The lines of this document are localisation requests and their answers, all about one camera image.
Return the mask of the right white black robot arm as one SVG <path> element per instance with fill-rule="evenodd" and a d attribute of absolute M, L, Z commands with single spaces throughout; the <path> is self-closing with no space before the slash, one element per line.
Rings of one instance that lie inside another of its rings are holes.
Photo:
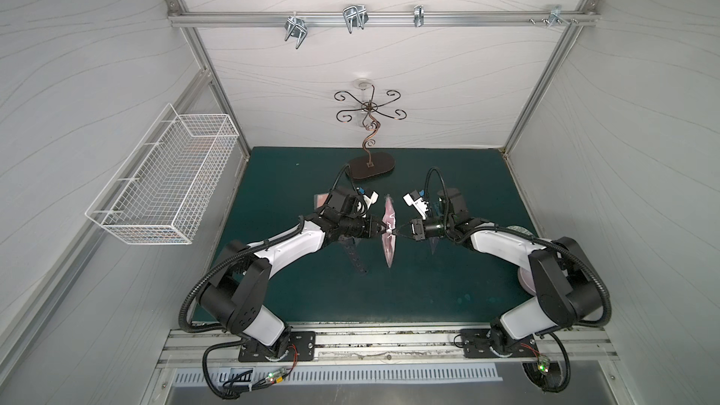
<path fill-rule="evenodd" d="M 491 322 L 485 340 L 498 356 L 510 356 L 530 336 L 572 326 L 602 327 L 611 320 L 609 289 L 576 240 L 543 239 L 521 227 L 472 217 L 458 189 L 439 193 L 437 212 L 417 190 L 403 201 L 419 214 L 411 221 L 412 239 L 446 238 L 517 266 L 532 298 Z"/>

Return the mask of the pink package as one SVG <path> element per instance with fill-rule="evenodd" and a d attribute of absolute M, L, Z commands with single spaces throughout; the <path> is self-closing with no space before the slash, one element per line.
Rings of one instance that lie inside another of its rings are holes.
<path fill-rule="evenodd" d="M 384 233 L 382 234 L 382 250 L 388 268 L 393 266 L 397 241 L 397 216 L 393 199 L 386 195 L 384 200 L 384 216 L 382 217 Z"/>

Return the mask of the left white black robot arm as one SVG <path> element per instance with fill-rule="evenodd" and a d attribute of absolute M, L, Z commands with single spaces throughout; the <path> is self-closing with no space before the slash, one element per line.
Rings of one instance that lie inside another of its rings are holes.
<path fill-rule="evenodd" d="M 334 187 L 313 213 L 300 217 L 294 228 L 261 242 L 232 241 L 193 299 L 216 328 L 250 339 L 273 358 L 284 356 L 291 327 L 265 305 L 270 279 L 302 257 L 347 240 L 372 239 L 386 233 L 387 224 L 369 213 L 379 194 L 368 189 Z"/>

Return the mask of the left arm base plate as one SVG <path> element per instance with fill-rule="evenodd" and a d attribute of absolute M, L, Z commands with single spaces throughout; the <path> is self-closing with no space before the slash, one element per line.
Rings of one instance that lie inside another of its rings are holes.
<path fill-rule="evenodd" d="M 249 362 L 291 362 L 312 361 L 315 354 L 317 334 L 313 331 L 285 331 L 272 345 L 266 346 L 258 339 L 249 339 L 241 344 L 238 361 Z"/>

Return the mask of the pink ruler set plastic bag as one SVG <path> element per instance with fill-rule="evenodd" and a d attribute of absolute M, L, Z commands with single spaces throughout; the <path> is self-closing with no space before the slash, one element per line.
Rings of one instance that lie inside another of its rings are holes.
<path fill-rule="evenodd" d="M 320 208 L 324 206 L 329 198 L 329 193 L 316 194 L 314 196 L 314 207 Z"/>

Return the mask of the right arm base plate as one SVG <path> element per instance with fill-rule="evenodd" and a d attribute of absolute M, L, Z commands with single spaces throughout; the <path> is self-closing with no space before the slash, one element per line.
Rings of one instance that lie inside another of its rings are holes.
<path fill-rule="evenodd" d="M 498 328 L 461 329 L 452 343 L 469 359 L 535 358 L 539 353 L 532 337 L 512 339 Z"/>

